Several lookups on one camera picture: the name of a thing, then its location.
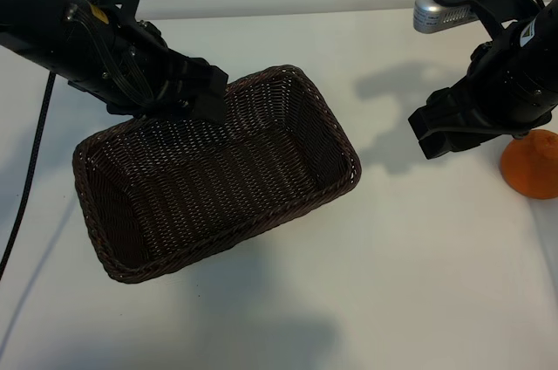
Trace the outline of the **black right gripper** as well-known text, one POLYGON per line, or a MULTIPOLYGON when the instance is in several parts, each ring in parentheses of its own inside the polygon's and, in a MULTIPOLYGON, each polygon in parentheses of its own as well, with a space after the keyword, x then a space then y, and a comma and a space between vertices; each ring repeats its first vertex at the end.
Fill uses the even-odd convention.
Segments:
POLYGON ((452 88, 433 92, 408 118, 427 160, 500 135, 522 138, 550 121, 550 24, 511 23, 471 56, 457 112, 452 88), (450 118, 459 127, 443 127, 450 118))

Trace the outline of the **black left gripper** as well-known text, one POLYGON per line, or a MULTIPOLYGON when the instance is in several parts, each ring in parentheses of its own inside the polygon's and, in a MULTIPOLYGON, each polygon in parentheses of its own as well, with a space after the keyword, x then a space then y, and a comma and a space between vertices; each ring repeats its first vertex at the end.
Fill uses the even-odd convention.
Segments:
POLYGON ((103 27, 103 39, 117 67, 103 91, 108 113, 136 119, 225 121, 227 108, 220 96, 228 75, 222 69, 170 49, 152 24, 143 28, 110 20, 103 27))

